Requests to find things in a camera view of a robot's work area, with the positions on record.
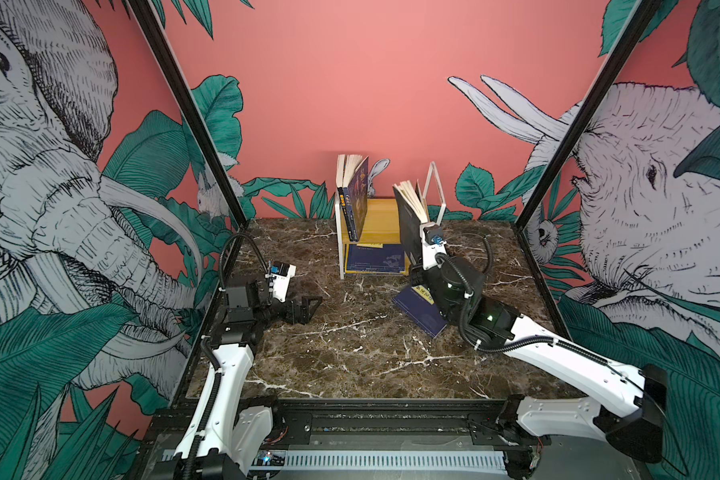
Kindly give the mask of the dark book with portrait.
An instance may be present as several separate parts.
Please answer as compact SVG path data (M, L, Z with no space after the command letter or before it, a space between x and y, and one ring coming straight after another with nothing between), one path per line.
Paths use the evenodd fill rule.
M361 165L357 168L354 177L350 182L349 189L360 240L365 218L367 215L368 157L363 157Z

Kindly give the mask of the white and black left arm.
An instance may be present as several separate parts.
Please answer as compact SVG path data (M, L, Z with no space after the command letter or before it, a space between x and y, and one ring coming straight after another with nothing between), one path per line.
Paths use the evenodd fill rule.
M307 324L321 296L299 300L260 298L258 282L244 279L220 288L224 320L201 340L209 370L195 412L168 460L150 479L246 479L260 446L274 427L270 406L239 411L242 389L264 331L274 321Z

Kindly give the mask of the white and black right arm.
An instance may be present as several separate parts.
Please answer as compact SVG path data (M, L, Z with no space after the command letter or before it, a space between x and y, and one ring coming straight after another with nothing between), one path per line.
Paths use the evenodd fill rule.
M643 463L664 458L669 379L653 364L635 367L596 354L551 332L514 307L482 292L483 271L444 253L412 270L439 312L481 354L504 354L575 387L580 400L518 400L511 421L534 436L603 440Z

